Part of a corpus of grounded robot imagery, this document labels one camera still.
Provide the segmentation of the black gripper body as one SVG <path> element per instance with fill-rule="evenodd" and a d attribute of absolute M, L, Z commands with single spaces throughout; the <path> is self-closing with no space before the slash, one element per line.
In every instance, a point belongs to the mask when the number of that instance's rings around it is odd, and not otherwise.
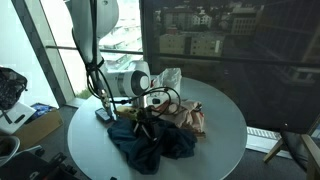
<path fill-rule="evenodd" d="M 136 124 L 133 132 L 138 136 L 143 132 L 149 139 L 157 139 L 160 134 L 158 121 L 152 115 L 150 108 L 139 108 L 136 114 Z"/>

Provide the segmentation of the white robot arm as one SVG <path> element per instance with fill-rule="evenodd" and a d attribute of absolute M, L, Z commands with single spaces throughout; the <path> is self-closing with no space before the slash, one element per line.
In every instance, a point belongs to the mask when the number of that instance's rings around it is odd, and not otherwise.
<path fill-rule="evenodd" d="M 65 0 L 72 21 L 72 38 L 85 65 L 93 95 L 112 118 L 116 97 L 132 102 L 150 89 L 150 70 L 145 61 L 134 61 L 128 70 L 110 72 L 100 49 L 101 40 L 119 20 L 117 0 Z"/>

